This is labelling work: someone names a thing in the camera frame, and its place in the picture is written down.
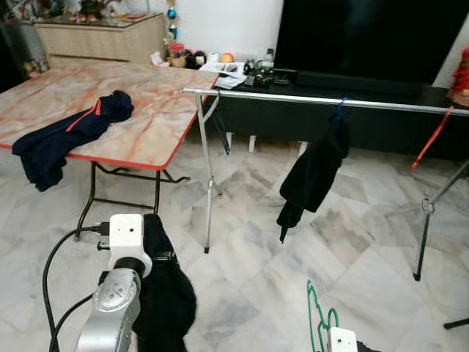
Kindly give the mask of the red plastic hanger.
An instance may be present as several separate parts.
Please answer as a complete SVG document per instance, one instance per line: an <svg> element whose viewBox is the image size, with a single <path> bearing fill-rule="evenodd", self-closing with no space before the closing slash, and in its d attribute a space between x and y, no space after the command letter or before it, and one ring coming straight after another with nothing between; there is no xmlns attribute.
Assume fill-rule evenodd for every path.
<svg viewBox="0 0 469 352"><path fill-rule="evenodd" d="M410 171L413 172L418 168L418 165L420 164L420 161L422 158L425 157L426 152L429 150L429 148L435 143L436 138L439 137L441 132L443 131L443 128L448 124L448 120L450 117L450 114L454 111L454 106L451 105L448 108L448 111L446 111L445 115L443 115L442 120L440 123L437 125L436 129L432 132L431 136L428 138L426 141L424 147L422 148L422 151L419 152L418 157L415 158L415 160L411 163L410 165Z"/></svg>

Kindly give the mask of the green wire hanger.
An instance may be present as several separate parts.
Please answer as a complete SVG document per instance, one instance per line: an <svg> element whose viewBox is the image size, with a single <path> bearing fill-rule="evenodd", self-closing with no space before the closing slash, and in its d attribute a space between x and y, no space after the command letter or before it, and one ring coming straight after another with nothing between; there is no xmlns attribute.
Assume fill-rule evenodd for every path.
<svg viewBox="0 0 469 352"><path fill-rule="evenodd" d="M309 337L311 338L312 352L328 352L326 343L328 339L324 339L324 331L333 326L339 326L339 315L334 308L330 308L327 314L322 311L314 282L308 279L306 285L307 294L307 315L309 325Z"/></svg>

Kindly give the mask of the blue plastic hanger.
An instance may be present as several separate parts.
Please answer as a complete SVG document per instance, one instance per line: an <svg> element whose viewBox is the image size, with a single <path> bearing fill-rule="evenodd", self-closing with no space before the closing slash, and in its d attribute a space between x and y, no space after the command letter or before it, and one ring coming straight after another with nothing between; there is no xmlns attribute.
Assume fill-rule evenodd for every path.
<svg viewBox="0 0 469 352"><path fill-rule="evenodd" d="M341 99L341 101L339 101L339 103L337 104L337 108L336 108L335 114L334 114L334 121L335 122L341 123L343 121L343 108L344 108L344 105L345 105L346 101L348 101L348 100L349 100L348 97L343 97Z"/></svg>

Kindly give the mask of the black round plush toy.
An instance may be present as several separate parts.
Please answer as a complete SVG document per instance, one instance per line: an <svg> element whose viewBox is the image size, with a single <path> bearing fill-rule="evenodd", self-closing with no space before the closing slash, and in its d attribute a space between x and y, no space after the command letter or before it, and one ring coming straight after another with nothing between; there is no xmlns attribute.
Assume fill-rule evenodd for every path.
<svg viewBox="0 0 469 352"><path fill-rule="evenodd" d="M184 56L185 68L198 70L207 63L207 54L204 51L185 50Z"/></svg>

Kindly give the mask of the red laughing Buddha figurine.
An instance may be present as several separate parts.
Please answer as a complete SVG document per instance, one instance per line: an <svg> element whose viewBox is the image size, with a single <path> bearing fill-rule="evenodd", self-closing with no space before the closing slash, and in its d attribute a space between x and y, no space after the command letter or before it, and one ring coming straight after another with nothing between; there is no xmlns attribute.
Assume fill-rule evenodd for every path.
<svg viewBox="0 0 469 352"><path fill-rule="evenodd" d="M455 70L453 78L448 91L449 100L460 106L469 106L469 48L462 52L459 67Z"/></svg>

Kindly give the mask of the black TV cabinet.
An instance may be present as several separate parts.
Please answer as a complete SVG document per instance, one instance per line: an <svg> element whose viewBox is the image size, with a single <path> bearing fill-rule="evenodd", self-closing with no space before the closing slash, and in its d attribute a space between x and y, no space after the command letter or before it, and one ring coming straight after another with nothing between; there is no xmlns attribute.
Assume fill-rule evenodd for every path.
<svg viewBox="0 0 469 352"><path fill-rule="evenodd" d="M398 103L431 106L448 110L451 101L443 88L425 85L414 95L381 94L310 87L309 85L272 85L269 88L237 87L238 92L262 93L302 98L349 98L372 103ZM255 98L221 98L211 121L219 121L222 134L255 136L279 141L315 143L331 129L330 121L337 111L334 105L284 103ZM443 113L413 113L351 107L341 113L350 124L352 147L403 155L418 155L443 119ZM463 161L468 157L468 118L450 114L442 131L426 155L441 160Z"/></svg>

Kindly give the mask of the silver metal clothes rack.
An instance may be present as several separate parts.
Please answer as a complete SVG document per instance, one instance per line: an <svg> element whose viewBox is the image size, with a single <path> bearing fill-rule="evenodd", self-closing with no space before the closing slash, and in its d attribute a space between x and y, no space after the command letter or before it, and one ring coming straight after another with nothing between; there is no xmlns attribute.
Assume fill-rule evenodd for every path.
<svg viewBox="0 0 469 352"><path fill-rule="evenodd" d="M427 113L427 114L442 114L446 117L454 117L454 115L462 115L468 117L469 111L465 109L455 108L442 108L435 106L426 105L408 105L399 103L375 103L375 101L367 100L339 100L339 98L314 98L314 97L302 97L302 96L285 96L275 94L265 94L256 92L238 92L231 90L218 90L218 89L195 89L195 88L184 88L184 93L194 94L196 97L196 110L197 120L199 122L201 130L204 130L205 122L213 114L214 108L220 103L221 98L249 98L249 100L269 100L269 101L281 101L282 103L313 103L320 105L331 105L331 106L342 106L342 107L356 107L365 109L385 109L393 111L411 111L411 113ZM460 168L456 173L448 179L448 183L440 188L436 194L432 197L424 199L420 208L424 211L424 226L422 232L422 239L418 251L418 265L416 270L413 272L413 278L416 281L420 281L424 256L426 249L426 242L429 237L429 223L431 222L432 214L435 212L435 203L438 202L446 192L456 183L463 173L467 171L468 161L462 162Z"/></svg>

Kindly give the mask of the blue hanging ornament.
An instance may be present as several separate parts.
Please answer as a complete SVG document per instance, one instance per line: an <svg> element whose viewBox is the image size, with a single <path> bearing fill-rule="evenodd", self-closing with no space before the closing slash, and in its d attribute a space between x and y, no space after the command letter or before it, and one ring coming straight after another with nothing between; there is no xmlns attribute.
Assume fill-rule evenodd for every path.
<svg viewBox="0 0 469 352"><path fill-rule="evenodd" d="M177 0L166 0L168 7L166 10L166 17L169 21L169 25L167 31L169 33L169 37L171 40L177 40L178 38L178 28L177 28L177 8L175 4L177 4Z"/></svg>

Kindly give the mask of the navy jacket with red stripe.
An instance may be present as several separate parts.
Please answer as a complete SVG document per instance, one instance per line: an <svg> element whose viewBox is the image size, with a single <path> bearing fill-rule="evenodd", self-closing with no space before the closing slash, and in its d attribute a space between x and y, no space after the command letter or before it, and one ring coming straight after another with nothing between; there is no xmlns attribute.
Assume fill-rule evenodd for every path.
<svg viewBox="0 0 469 352"><path fill-rule="evenodd" d="M93 107L19 138L11 153L20 158L28 181L38 191L47 191L62 180L71 151L96 141L114 123L128 120L133 110L130 95L115 90L98 98Z"/></svg>

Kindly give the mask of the black knit garment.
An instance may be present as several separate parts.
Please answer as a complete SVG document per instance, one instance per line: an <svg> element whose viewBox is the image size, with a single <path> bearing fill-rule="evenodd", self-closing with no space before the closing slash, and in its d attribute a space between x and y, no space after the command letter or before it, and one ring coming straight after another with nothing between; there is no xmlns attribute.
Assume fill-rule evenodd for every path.
<svg viewBox="0 0 469 352"><path fill-rule="evenodd" d="M159 215L144 215L143 239L152 269L141 279L141 311L132 326L137 350L188 352L184 337L196 318L196 293L179 265Z"/></svg>

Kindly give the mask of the white tissue packet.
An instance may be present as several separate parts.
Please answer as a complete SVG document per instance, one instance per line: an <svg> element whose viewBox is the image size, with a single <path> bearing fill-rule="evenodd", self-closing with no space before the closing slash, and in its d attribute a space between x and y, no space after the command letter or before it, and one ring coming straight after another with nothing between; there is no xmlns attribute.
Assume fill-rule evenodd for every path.
<svg viewBox="0 0 469 352"><path fill-rule="evenodd" d="M154 66L157 67L171 67L171 63L166 60L162 51L154 51L150 56L150 61Z"/></svg>

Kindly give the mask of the marble-top folding table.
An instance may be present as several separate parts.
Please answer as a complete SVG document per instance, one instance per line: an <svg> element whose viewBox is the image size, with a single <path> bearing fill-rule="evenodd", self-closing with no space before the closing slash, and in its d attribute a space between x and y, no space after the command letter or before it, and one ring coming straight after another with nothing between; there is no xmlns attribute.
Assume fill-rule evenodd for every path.
<svg viewBox="0 0 469 352"><path fill-rule="evenodd" d="M0 93L0 150L9 151L27 132L83 113L98 97L120 90L134 111L90 144L67 155L110 175L135 178L134 170L164 173L193 124L205 129L202 108L217 73L127 62L73 62L51 68Z"/></svg>

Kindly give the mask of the white paper stack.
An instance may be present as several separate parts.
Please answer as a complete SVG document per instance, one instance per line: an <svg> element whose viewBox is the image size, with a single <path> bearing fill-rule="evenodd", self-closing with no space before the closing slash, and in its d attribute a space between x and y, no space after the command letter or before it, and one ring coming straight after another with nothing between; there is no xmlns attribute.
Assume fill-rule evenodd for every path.
<svg viewBox="0 0 469 352"><path fill-rule="evenodd" d="M215 81L215 87L221 89L232 89L245 83L247 75L244 73L245 62L207 62L199 68L200 71L206 73L217 73L220 75Z"/></svg>

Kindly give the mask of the light wooden sideboard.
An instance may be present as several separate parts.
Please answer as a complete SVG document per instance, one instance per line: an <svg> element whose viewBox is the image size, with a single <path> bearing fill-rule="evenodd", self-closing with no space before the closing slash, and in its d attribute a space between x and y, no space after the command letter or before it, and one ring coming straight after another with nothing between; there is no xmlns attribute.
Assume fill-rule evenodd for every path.
<svg viewBox="0 0 469 352"><path fill-rule="evenodd" d="M151 54L165 50L166 20L160 13L137 21L37 21L34 29L51 68L86 60L149 64Z"/></svg>

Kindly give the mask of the black soundbar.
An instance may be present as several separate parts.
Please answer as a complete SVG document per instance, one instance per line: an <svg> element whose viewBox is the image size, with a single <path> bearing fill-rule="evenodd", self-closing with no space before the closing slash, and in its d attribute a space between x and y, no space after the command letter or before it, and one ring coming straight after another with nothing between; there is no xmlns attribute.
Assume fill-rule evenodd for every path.
<svg viewBox="0 0 469 352"><path fill-rule="evenodd" d="M389 81L331 73L314 73L299 70L295 73L295 83L306 87L344 89L355 92L369 92L398 96L418 96L426 84L409 83L409 81Z"/></svg>

